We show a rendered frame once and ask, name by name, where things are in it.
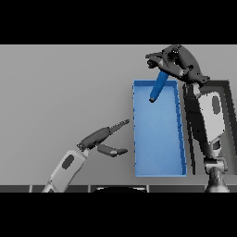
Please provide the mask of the blue pipe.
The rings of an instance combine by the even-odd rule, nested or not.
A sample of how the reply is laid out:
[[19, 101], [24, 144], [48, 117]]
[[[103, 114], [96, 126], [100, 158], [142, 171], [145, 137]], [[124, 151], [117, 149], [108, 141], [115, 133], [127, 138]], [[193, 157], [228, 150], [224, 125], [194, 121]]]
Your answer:
[[154, 103], [155, 100], [159, 97], [160, 93], [162, 92], [165, 86], [167, 79], [168, 79], [168, 74], [164, 71], [159, 71], [155, 85], [150, 93], [149, 101], [151, 103]]

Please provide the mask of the dark grey bin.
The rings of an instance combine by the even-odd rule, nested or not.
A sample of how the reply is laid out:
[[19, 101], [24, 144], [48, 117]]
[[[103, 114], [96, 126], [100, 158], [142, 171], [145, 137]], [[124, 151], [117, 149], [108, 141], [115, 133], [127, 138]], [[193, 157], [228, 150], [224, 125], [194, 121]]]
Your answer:
[[[221, 152], [227, 159], [228, 171], [226, 174], [237, 175], [237, 120], [231, 98], [230, 84], [228, 81], [210, 81], [201, 88], [201, 92], [203, 94], [217, 92], [220, 95], [223, 119], [225, 123], [225, 131], [221, 136]], [[204, 156], [200, 150], [198, 142], [193, 137], [191, 121], [188, 119], [188, 112], [185, 112], [185, 118], [187, 122], [188, 134], [185, 147], [189, 148], [187, 156], [189, 156], [191, 160], [191, 171], [193, 175], [204, 175]]]

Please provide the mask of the blue bin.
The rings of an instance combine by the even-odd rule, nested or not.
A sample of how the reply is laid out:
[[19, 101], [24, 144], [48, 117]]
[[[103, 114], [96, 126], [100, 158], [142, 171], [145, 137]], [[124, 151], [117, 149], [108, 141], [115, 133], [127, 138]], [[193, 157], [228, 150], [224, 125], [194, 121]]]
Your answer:
[[185, 177], [178, 82], [167, 80], [159, 97], [151, 103], [154, 85], [154, 80], [137, 80], [132, 85], [135, 176]]

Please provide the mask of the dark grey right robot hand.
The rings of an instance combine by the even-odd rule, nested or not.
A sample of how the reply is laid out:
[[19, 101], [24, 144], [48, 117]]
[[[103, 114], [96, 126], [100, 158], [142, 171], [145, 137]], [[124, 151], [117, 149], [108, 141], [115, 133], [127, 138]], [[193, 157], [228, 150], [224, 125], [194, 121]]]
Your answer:
[[160, 52], [147, 54], [148, 68], [159, 68], [168, 75], [188, 84], [206, 84], [210, 78], [205, 76], [192, 53], [181, 44], [172, 44]]

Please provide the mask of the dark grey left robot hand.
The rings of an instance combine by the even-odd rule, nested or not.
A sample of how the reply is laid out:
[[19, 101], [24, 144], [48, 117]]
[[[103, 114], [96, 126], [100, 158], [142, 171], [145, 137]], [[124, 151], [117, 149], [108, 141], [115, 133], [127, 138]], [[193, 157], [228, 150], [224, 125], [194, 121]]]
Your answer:
[[108, 146], [106, 144], [103, 144], [103, 141], [106, 140], [110, 135], [121, 129], [124, 125], [128, 124], [129, 122], [130, 121], [128, 119], [125, 119], [112, 127], [104, 127], [98, 131], [95, 131], [92, 134], [85, 137], [84, 139], [82, 139], [77, 144], [77, 147], [83, 153], [86, 150], [92, 150], [96, 147], [99, 153], [111, 157], [126, 154], [128, 152], [127, 149]]

